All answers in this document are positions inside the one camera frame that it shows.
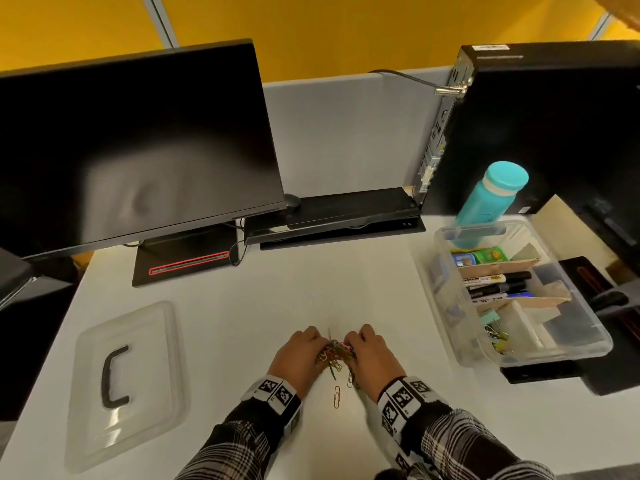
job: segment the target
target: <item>black monitor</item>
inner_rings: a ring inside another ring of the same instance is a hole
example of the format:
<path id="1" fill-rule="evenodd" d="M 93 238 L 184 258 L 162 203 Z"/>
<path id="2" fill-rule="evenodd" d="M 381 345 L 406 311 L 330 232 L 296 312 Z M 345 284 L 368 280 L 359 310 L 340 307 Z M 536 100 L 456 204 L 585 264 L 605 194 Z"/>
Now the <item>black monitor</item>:
<path id="1" fill-rule="evenodd" d="M 284 209 L 251 41 L 0 75 L 0 248 L 64 255 Z"/>

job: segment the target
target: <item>monitor stand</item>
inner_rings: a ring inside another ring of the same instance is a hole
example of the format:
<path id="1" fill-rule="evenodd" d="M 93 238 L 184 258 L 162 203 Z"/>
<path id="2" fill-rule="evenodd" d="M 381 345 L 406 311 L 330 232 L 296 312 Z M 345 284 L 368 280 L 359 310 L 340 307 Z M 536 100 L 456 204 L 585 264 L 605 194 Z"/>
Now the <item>monitor stand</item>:
<path id="1" fill-rule="evenodd" d="M 133 287 L 230 266 L 238 260 L 237 230 L 224 224 L 147 239 L 138 247 Z"/>

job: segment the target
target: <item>red stripe on monitor base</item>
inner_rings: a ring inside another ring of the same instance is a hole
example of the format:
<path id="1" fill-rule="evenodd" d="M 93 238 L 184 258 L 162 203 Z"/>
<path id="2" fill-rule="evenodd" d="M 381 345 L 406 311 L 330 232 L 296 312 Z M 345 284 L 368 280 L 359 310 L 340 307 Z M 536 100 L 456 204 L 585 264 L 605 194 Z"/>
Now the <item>red stripe on monitor base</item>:
<path id="1" fill-rule="evenodd" d="M 207 256 L 200 256 L 198 258 L 185 259 L 184 261 L 172 262 L 164 264 L 162 266 L 155 266 L 149 269 L 149 276 L 155 276 L 160 273 L 167 273 L 169 271 L 176 271 L 190 266 L 197 266 L 199 264 L 208 263 L 211 261 L 218 261 L 220 259 L 228 259 L 229 251 L 223 251 L 221 253 L 209 254 Z"/>

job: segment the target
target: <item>left hand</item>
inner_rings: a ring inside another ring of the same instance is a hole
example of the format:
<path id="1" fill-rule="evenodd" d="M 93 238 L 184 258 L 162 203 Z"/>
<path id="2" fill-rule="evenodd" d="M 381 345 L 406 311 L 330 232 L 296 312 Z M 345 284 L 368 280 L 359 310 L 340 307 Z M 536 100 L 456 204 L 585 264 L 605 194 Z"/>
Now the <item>left hand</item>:
<path id="1" fill-rule="evenodd" d="M 298 330 L 276 353 L 267 374 L 286 380 L 297 391 L 300 400 L 304 399 L 328 365 L 327 361 L 316 358 L 329 343 L 320 335 L 318 329 L 310 326 L 305 331 Z"/>

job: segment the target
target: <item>white desk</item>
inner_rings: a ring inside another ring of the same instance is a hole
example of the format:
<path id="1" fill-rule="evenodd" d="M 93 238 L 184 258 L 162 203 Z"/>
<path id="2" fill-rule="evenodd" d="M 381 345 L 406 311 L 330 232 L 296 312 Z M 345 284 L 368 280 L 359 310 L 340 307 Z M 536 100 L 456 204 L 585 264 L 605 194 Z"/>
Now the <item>white desk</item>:
<path id="1" fill-rule="evenodd" d="M 2 479 L 68 479 L 63 466 L 74 347 L 80 332 L 160 300 L 180 322 L 190 407 L 177 428 L 84 474 L 91 479 L 170 480 L 213 425 L 265 372 L 277 348 L 314 324 L 343 336 L 363 322 L 385 336 L 410 374 L 452 405 L 473 412 L 517 455 L 557 474 L 640 461 L 640 388 L 597 397 L 580 379 L 510 385 L 485 363 L 452 363 L 420 279 L 433 231 L 286 250 L 250 248 L 237 268 L 134 289 L 135 250 L 92 259 L 0 461 Z M 308 396 L 302 427 L 280 453 L 270 479 L 373 478 L 385 460 L 369 437 L 345 371 L 340 409 L 326 372 Z"/>

